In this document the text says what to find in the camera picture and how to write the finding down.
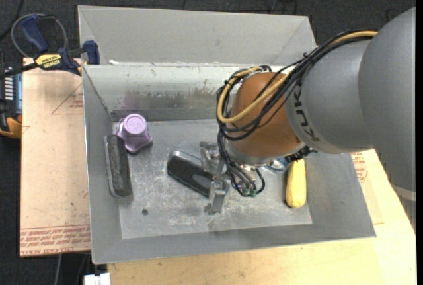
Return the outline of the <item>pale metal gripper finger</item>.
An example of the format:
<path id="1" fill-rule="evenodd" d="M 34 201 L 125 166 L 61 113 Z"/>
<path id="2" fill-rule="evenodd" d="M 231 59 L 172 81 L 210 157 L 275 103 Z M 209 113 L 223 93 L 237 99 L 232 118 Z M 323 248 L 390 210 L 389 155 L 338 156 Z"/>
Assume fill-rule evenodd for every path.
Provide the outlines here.
<path id="1" fill-rule="evenodd" d="M 229 191 L 226 180 L 215 180 L 212 182 L 209 192 L 208 204 L 204 208 L 207 215 L 221 213 L 225 197 Z"/>
<path id="2" fill-rule="evenodd" d="M 211 175 L 216 175 L 221 159 L 217 144 L 214 142 L 201 141 L 200 155 L 202 169 Z"/>

